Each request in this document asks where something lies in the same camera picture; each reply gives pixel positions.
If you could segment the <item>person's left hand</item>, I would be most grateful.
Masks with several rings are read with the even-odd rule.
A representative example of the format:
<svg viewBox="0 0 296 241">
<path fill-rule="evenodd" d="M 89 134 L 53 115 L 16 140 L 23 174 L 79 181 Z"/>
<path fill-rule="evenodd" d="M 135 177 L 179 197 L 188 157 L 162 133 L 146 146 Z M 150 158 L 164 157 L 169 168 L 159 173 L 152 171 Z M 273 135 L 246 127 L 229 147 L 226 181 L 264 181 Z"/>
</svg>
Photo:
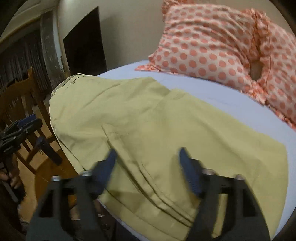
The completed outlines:
<svg viewBox="0 0 296 241">
<path fill-rule="evenodd" d="M 14 189 L 19 188 L 23 184 L 22 180 L 20 179 L 19 171 L 17 171 L 15 174 L 11 172 L 8 174 L 1 172 L 1 180 L 8 182 Z"/>
</svg>

